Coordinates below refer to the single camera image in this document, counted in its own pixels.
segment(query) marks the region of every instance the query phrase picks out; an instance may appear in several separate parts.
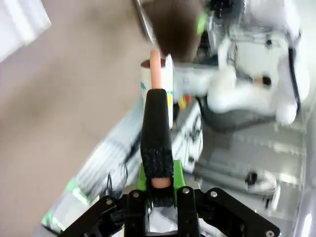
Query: screw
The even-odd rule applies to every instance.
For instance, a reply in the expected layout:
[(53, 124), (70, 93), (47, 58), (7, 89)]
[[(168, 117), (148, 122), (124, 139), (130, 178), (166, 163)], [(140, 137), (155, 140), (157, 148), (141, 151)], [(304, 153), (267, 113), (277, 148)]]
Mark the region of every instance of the screw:
[(111, 199), (107, 200), (107, 205), (111, 205), (113, 203), (113, 201)]
[(211, 197), (212, 197), (212, 198), (217, 197), (217, 192), (211, 191)]
[(138, 197), (139, 197), (139, 193), (138, 193), (138, 192), (134, 192), (134, 193), (133, 193), (133, 197), (134, 197), (134, 198), (138, 198)]
[(275, 233), (273, 231), (267, 231), (266, 232), (266, 237), (274, 237)]
[(187, 189), (187, 188), (184, 188), (184, 189), (182, 190), (182, 192), (183, 192), (184, 194), (188, 194), (188, 193), (190, 192), (190, 190)]

